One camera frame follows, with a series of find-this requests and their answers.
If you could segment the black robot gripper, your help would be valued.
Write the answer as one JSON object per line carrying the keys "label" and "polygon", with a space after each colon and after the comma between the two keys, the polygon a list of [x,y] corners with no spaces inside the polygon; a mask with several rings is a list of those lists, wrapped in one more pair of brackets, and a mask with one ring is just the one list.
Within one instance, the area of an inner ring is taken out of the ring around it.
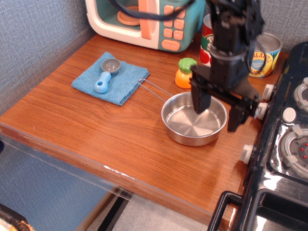
{"label": "black robot gripper", "polygon": [[191,66],[191,96],[197,114],[204,112],[215,96],[230,104],[228,131],[235,132],[255,113],[261,95],[248,81],[254,47],[246,47],[239,54],[210,49],[212,64]]}

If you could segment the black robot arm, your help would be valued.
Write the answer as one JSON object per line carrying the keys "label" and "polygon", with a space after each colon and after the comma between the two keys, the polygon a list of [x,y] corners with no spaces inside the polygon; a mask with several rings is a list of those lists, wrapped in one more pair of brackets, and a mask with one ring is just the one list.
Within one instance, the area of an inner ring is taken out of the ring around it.
{"label": "black robot arm", "polygon": [[254,116],[261,95],[248,80],[257,36],[264,20],[258,0],[209,0],[214,33],[210,67],[193,65],[191,95],[197,114],[216,97],[231,106],[228,131],[235,132]]}

